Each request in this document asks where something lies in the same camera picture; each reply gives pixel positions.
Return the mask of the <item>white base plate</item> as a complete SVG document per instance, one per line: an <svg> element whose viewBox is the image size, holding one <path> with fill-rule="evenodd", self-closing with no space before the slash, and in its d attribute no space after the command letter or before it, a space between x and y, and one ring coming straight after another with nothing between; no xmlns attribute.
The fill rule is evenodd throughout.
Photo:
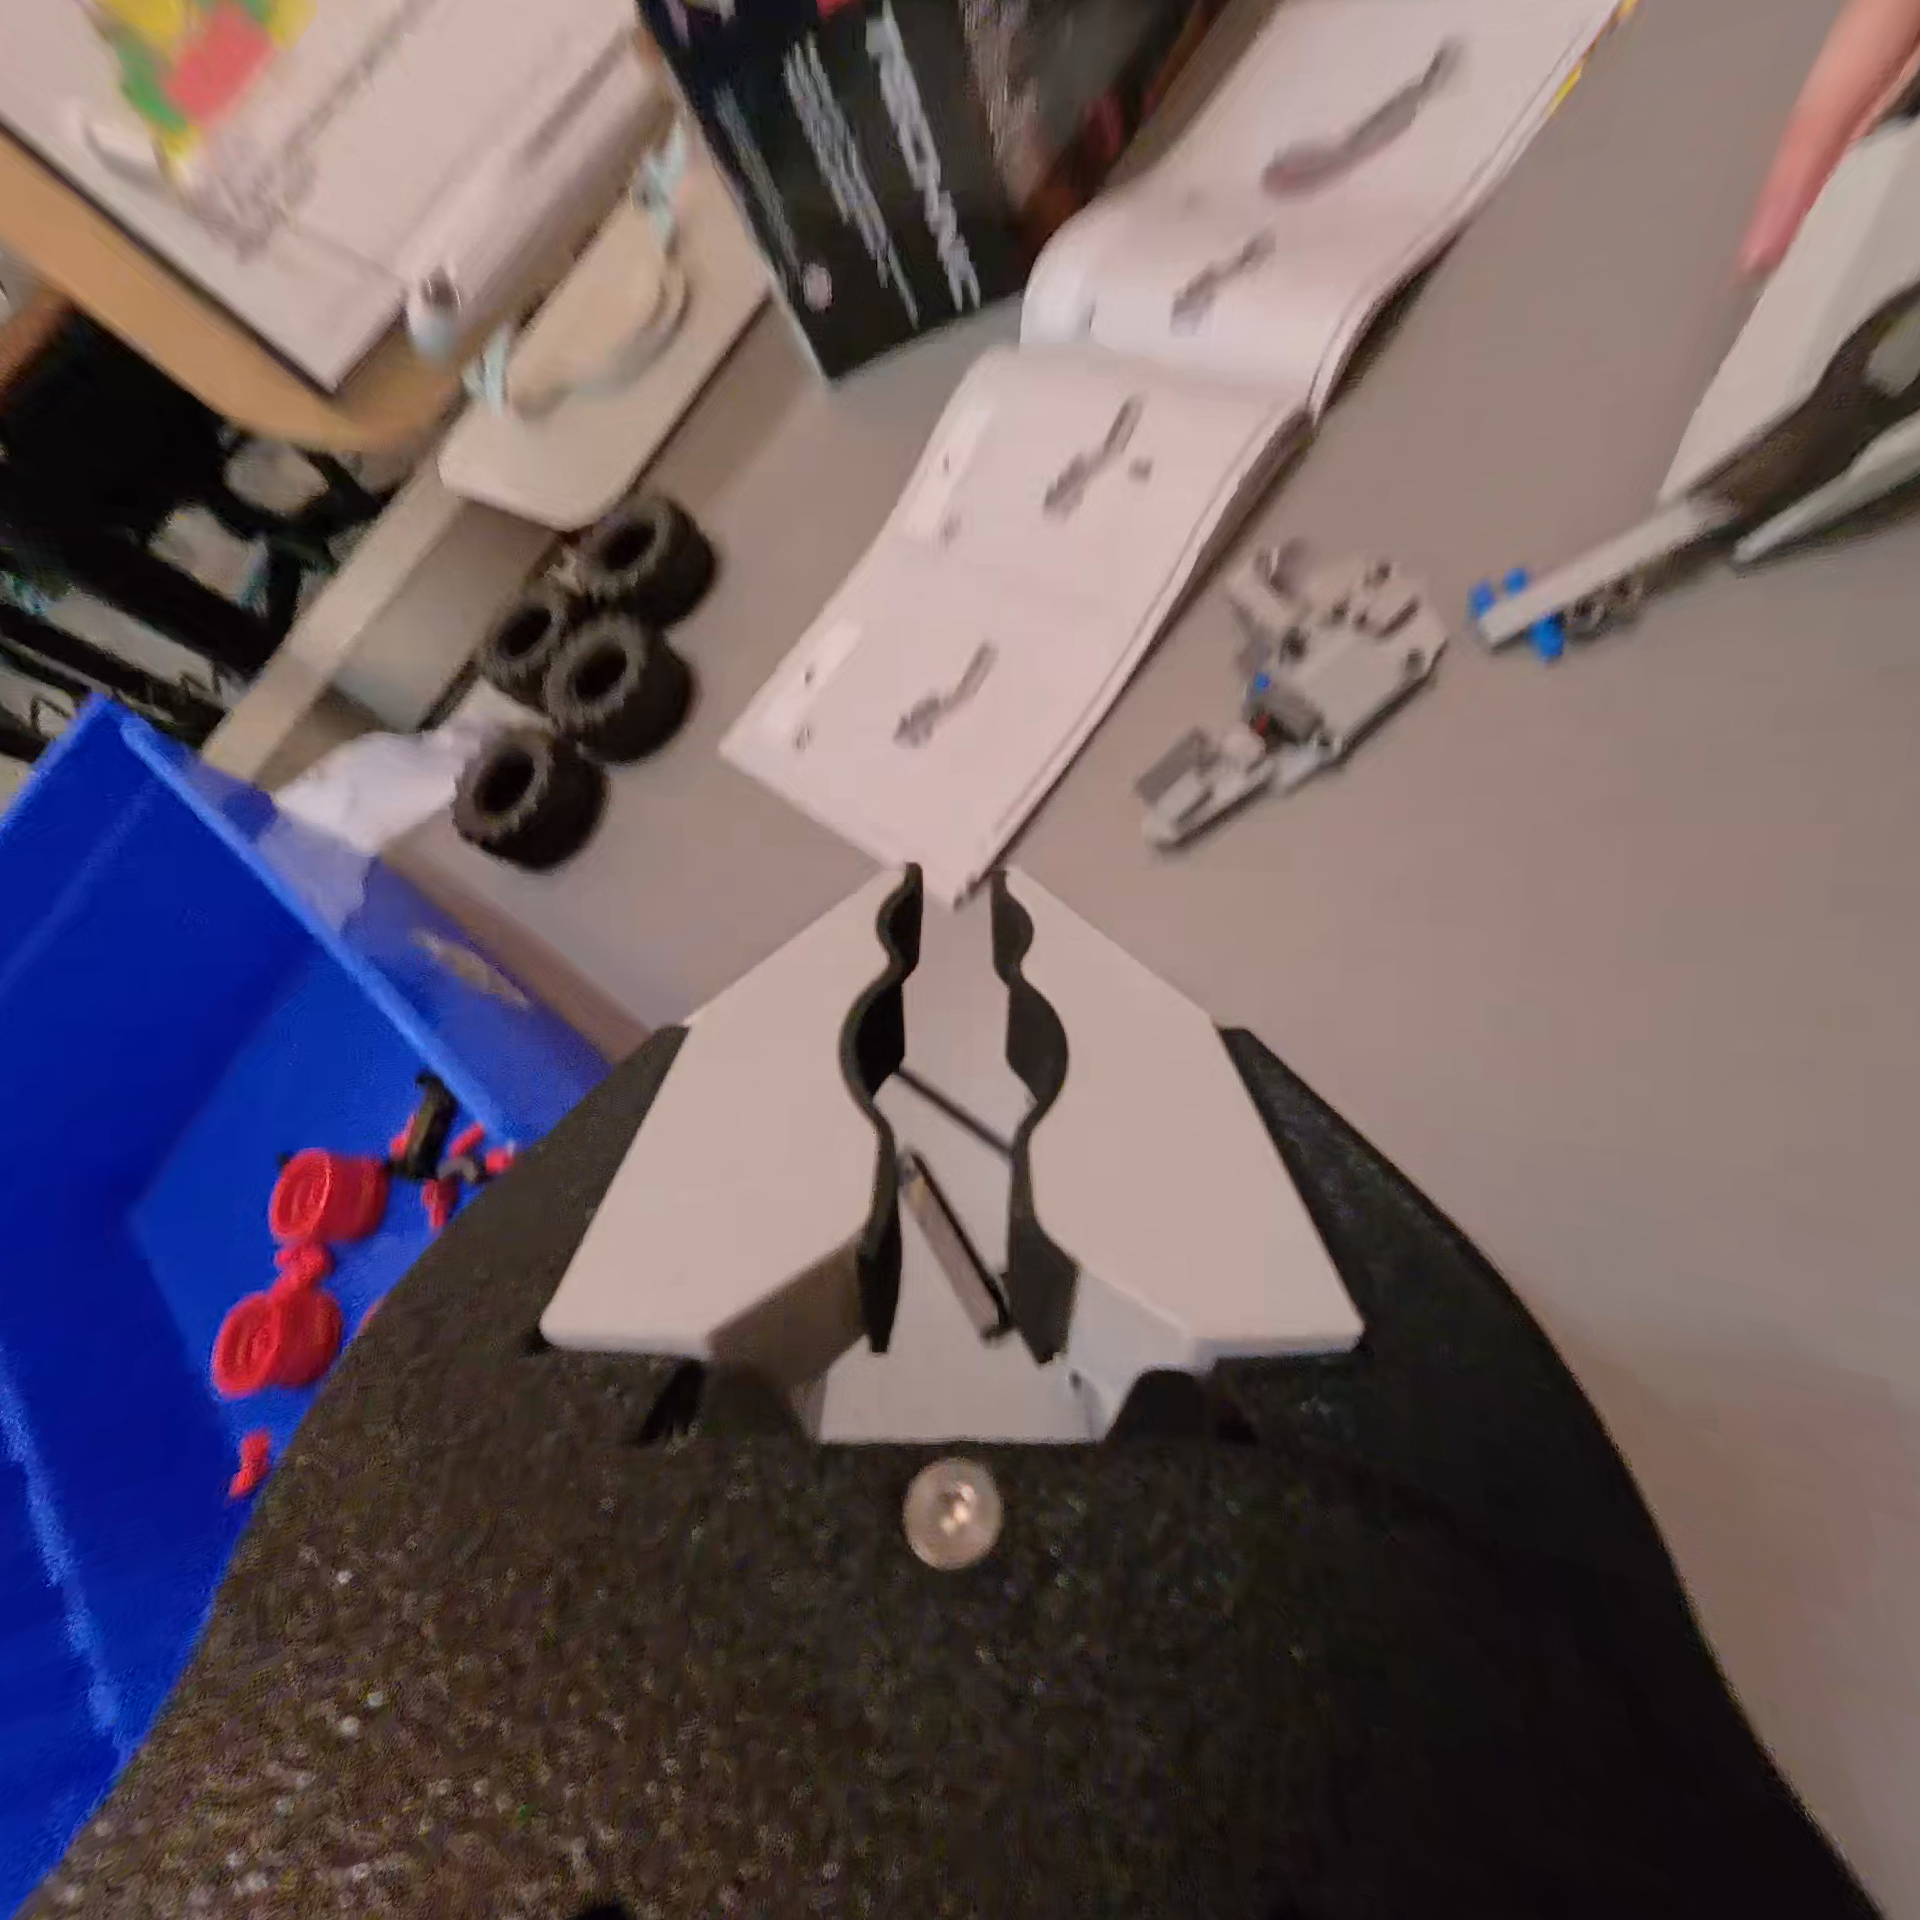
<svg viewBox="0 0 1920 1920"><path fill-rule="evenodd" d="M473 399L449 434L449 492L554 532L613 512L767 297L759 254L724 208L684 224L678 268L678 319L639 321L639 298L665 286L665 268L645 218L615 214L513 349L507 412Z"/></svg>

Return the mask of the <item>printed instruction sheet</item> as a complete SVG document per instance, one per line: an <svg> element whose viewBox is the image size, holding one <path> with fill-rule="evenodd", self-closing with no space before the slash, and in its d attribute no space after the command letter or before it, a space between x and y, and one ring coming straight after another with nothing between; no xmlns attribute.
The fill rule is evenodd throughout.
<svg viewBox="0 0 1920 1920"><path fill-rule="evenodd" d="M5 4L3 114L325 393L403 328L399 252L558 106L651 118L635 4Z"/></svg>

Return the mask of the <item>long black axle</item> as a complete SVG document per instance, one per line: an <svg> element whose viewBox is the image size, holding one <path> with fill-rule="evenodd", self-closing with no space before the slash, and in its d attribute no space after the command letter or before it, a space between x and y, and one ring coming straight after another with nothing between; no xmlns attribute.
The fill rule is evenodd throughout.
<svg viewBox="0 0 1920 1920"><path fill-rule="evenodd" d="M1007 1160L1015 1152L1012 1140L999 1130L994 1124L986 1121L975 1116L970 1106L958 1101L953 1094L943 1092L926 1076L900 1066L897 1072L897 1080L907 1088L915 1097L923 1100L932 1111L947 1116L948 1121L962 1130L967 1130L973 1140L983 1142L989 1152Z"/></svg>

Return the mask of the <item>grey brick model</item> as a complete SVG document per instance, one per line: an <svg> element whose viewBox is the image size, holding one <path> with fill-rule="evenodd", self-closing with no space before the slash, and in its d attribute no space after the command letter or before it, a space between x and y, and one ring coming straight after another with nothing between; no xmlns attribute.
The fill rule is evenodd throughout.
<svg viewBox="0 0 1920 1920"><path fill-rule="evenodd" d="M1191 728L1137 782L1140 837L1158 853L1335 769L1449 647L1429 590L1389 558L1260 546L1230 566L1222 597L1238 704L1230 725Z"/></svg>

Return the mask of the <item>clear sign holder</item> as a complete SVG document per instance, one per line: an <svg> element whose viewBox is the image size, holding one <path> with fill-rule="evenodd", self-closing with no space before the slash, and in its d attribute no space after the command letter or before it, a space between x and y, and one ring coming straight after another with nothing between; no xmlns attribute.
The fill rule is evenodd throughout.
<svg viewBox="0 0 1920 1920"><path fill-rule="evenodd" d="M399 252L399 314L469 401L535 423L631 385L678 336L687 136L558 106L487 146Z"/></svg>

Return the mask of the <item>red wheel hub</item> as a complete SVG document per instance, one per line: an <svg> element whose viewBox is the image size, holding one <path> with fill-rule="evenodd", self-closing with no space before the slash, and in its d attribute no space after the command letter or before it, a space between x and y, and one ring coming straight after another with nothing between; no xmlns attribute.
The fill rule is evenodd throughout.
<svg viewBox="0 0 1920 1920"><path fill-rule="evenodd" d="M382 1224L390 1184L385 1158L303 1148L279 1165L270 1233L277 1245L361 1241Z"/></svg>
<svg viewBox="0 0 1920 1920"><path fill-rule="evenodd" d="M212 1336L209 1375L222 1401L302 1389L325 1377L346 1344L346 1311L326 1286L253 1290Z"/></svg>

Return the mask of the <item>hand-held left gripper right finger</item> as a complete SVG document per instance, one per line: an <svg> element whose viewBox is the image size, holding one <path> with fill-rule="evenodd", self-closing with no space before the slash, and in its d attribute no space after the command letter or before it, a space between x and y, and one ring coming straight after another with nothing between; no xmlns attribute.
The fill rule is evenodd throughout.
<svg viewBox="0 0 1920 1920"><path fill-rule="evenodd" d="M1145 1377L1353 1353L1363 1316L1228 1033L1020 871L991 877L1012 1137L1004 1289L1105 1438Z"/></svg>

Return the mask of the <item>white crumpled paper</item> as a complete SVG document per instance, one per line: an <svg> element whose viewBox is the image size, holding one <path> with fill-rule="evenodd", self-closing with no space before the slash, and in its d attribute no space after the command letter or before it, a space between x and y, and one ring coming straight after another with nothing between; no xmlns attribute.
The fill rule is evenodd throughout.
<svg viewBox="0 0 1920 1920"><path fill-rule="evenodd" d="M501 726L446 725L426 734L364 734L284 783L275 805L302 828L361 856L377 856L450 812L463 775Z"/></svg>

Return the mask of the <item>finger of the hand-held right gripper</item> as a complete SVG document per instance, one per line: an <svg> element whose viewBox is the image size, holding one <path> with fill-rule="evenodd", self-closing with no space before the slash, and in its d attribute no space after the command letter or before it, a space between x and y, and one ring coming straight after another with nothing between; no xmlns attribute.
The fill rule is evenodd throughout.
<svg viewBox="0 0 1920 1920"><path fill-rule="evenodd" d="M1836 352L1918 278L1918 124L1875 128L1841 162L1722 358L1657 494L1670 503L1809 399Z"/></svg>
<svg viewBox="0 0 1920 1920"><path fill-rule="evenodd" d="M1731 503L1743 509L1735 568L1828 532L1916 477L1914 358L1831 360L1795 404L1778 370L1731 374L1731 394L1750 430L1731 462Z"/></svg>

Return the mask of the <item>grey desk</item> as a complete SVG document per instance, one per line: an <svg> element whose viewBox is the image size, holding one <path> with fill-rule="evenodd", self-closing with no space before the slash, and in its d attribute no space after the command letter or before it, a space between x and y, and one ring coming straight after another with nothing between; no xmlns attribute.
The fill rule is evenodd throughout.
<svg viewBox="0 0 1920 1920"><path fill-rule="evenodd" d="M1638 517L1837 4L1642 4L1381 336L1262 540L1460 609ZM1195 599L1015 864L1253 1029L1503 1270L1750 1720L1916 1916L1916 518L1700 572L1558 663L1458 636L1335 775L1153 856Z"/></svg>

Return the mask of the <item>pile of small red pieces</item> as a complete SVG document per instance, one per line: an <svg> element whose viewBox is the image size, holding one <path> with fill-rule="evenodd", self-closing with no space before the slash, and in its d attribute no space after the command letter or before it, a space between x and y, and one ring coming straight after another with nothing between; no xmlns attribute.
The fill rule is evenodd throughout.
<svg viewBox="0 0 1920 1920"><path fill-rule="evenodd" d="M490 1184L501 1178L507 1169L513 1169L513 1165L516 1162L516 1156L518 1156L516 1142L513 1142L513 1140L493 1142L482 1121L477 1121L477 1120L459 1121L459 1116L457 1116L457 1120L452 1121L446 1158L438 1167L438 1177L429 1178L426 1184L412 1184L412 1181L405 1181L405 1178L390 1174L390 1201L394 1201L395 1189L415 1191L426 1226L431 1233L441 1233L469 1197L477 1194L482 1189L487 1189ZM313 1289L313 1286L330 1289L337 1296L337 1300L342 1310L342 1318L346 1318L342 1349L346 1349L348 1311L346 1311L342 1300L338 1298L338 1293L331 1285L331 1278L333 1278L333 1270L337 1270L337 1264L338 1264L338 1252L355 1245L355 1244L361 1244L361 1241L333 1244L333 1245L310 1244L310 1241L308 1244L297 1244L297 1245L277 1245L277 1241L273 1239L275 1274L273 1274L273 1281L268 1286L261 1286L255 1290L265 1290L265 1289ZM253 1399L241 1399L241 1401L227 1401L227 1399L220 1399L214 1391L212 1394L220 1402L242 1406L242 1402L252 1402L252 1401L259 1401L259 1399L270 1396L270 1394L290 1394L290 1391L300 1391L300 1389L270 1389L270 1391L259 1394Z"/></svg>

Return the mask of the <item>white instruction booklet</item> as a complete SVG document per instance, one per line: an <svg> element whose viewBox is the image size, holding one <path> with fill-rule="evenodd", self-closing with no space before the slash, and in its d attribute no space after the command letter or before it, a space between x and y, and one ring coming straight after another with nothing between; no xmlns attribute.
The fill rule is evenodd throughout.
<svg viewBox="0 0 1920 1920"><path fill-rule="evenodd" d="M724 762L965 901L1619 13L1274 4L1046 239Z"/></svg>

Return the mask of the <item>blue tagged storage bin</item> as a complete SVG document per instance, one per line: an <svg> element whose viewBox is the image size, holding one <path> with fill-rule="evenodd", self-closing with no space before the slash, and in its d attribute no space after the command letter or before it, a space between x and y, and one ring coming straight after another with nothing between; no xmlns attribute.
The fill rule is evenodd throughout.
<svg viewBox="0 0 1920 1920"><path fill-rule="evenodd" d="M242 1445L316 1386L220 1396L303 1148L379 1158L429 1074L530 1148L607 1056L375 855L119 704L3 822L3 1912L133 1762L249 1524Z"/></svg>

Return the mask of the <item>grey angled beam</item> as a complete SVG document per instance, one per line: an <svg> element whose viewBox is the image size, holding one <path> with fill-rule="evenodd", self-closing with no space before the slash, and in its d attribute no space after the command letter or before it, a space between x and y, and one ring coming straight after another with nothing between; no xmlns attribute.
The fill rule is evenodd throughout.
<svg viewBox="0 0 1920 1920"><path fill-rule="evenodd" d="M1740 518L1740 509L1725 500L1686 496L1575 560L1548 572L1530 568L1525 591L1481 616L1467 607L1470 629L1487 649L1516 641L1530 647L1530 624L1562 615L1567 647L1594 639L1633 620L1647 591L1683 565L1725 544Z"/></svg>

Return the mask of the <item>person's right hand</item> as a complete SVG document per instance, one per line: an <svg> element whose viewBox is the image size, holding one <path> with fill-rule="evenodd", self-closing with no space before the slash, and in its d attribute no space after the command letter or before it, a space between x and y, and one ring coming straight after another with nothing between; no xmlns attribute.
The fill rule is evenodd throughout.
<svg viewBox="0 0 1920 1920"><path fill-rule="evenodd" d="M1771 272L1851 143L1918 61L1916 2L1850 2L1822 41L1770 159L1740 247L1746 277Z"/></svg>

